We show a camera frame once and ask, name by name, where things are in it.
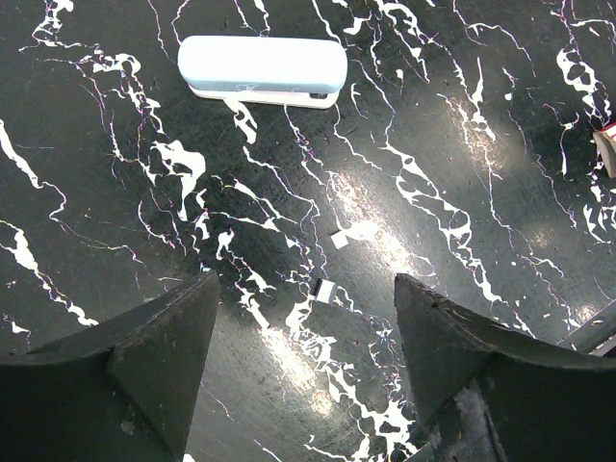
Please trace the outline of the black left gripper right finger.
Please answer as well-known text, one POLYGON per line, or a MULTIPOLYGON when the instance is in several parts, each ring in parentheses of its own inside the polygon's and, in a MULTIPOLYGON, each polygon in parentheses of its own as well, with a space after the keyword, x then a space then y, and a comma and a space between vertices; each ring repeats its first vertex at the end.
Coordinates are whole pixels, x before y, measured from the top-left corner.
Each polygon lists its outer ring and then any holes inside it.
POLYGON ((419 461, 611 461, 615 309, 560 343, 464 308, 407 274, 395 307, 419 461))

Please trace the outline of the light blue stapler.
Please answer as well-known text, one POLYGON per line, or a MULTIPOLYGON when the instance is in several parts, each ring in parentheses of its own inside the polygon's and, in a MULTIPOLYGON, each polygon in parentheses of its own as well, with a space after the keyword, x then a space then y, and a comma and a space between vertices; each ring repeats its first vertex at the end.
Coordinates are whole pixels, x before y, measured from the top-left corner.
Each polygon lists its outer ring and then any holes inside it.
POLYGON ((347 54, 335 40, 190 36, 178 70, 198 97, 328 109, 347 80, 347 54))

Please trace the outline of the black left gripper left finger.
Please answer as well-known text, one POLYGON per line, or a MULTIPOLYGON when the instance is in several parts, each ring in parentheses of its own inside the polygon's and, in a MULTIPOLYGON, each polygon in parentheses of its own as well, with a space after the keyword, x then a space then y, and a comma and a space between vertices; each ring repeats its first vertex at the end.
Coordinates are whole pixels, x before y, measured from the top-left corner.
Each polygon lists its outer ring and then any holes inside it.
POLYGON ((1 358, 5 461, 180 461, 220 284, 164 295, 25 354, 1 358))

